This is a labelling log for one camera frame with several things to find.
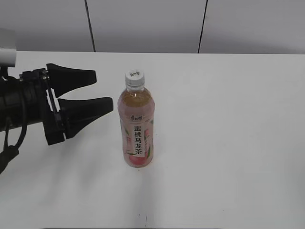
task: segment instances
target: bottle neck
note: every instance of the bottle neck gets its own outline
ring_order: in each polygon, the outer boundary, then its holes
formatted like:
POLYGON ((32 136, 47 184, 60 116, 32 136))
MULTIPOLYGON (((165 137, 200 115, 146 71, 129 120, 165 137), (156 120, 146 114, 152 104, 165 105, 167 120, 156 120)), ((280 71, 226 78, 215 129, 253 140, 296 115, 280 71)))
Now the bottle neck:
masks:
POLYGON ((142 92, 144 90, 144 84, 137 87, 126 85, 126 89, 128 92, 142 92))

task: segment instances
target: white bottle cap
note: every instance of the white bottle cap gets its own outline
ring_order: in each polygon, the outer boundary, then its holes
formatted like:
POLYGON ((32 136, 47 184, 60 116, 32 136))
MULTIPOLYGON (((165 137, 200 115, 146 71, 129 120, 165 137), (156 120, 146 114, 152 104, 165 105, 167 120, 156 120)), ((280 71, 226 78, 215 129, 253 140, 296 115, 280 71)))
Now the white bottle cap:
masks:
POLYGON ((139 69, 133 69, 126 73, 126 87, 132 91, 142 90, 144 88, 144 72, 139 69))

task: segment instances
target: iced tea bottle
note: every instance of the iced tea bottle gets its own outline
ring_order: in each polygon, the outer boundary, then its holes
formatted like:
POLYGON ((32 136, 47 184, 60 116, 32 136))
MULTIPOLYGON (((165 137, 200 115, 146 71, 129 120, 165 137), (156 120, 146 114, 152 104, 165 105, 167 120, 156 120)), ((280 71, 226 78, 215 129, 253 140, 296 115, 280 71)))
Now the iced tea bottle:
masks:
POLYGON ((118 100, 123 155, 128 165, 144 167, 153 158, 154 101, 144 87, 144 72, 131 70, 125 76, 126 89, 118 100))

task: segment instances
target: white table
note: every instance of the white table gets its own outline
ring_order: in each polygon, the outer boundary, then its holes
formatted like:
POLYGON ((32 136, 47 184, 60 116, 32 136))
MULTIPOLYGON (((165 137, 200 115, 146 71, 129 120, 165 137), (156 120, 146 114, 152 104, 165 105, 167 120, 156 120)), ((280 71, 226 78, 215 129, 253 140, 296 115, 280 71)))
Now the white table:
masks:
POLYGON ((305 228, 305 56, 18 52, 10 74, 50 62, 96 70, 63 98, 115 110, 53 146, 29 126, 0 175, 0 228, 305 228), (132 68, 156 103, 141 169, 123 160, 116 109, 132 68))

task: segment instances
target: bottle label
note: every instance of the bottle label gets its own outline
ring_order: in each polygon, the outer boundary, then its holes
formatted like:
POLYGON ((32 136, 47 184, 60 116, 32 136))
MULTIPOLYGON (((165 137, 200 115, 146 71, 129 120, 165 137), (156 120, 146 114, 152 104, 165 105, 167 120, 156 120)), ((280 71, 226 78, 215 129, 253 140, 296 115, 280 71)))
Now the bottle label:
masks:
POLYGON ((121 128, 124 152, 148 158, 153 150, 153 116, 131 115, 128 121, 121 119, 121 128))

